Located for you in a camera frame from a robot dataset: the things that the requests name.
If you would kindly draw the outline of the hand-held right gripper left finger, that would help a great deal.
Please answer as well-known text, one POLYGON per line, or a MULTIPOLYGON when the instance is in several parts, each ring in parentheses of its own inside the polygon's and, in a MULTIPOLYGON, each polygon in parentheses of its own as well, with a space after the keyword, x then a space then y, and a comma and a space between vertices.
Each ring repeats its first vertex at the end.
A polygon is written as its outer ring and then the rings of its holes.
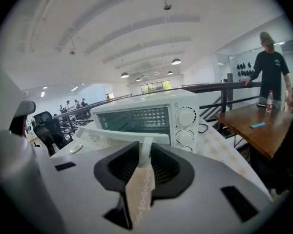
POLYGON ((53 158, 64 192, 72 197, 69 209, 80 213, 85 232, 126 232, 133 229, 126 185, 139 161, 139 142, 119 144, 79 155, 53 158))

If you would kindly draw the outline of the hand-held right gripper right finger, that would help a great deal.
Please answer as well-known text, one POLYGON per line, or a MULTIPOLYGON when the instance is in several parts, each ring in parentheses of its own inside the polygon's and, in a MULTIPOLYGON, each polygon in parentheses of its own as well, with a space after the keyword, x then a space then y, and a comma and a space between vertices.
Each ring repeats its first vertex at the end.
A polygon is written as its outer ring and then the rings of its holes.
POLYGON ((239 233, 271 204, 252 182, 208 157, 153 144, 151 165, 155 189, 136 234, 239 233))

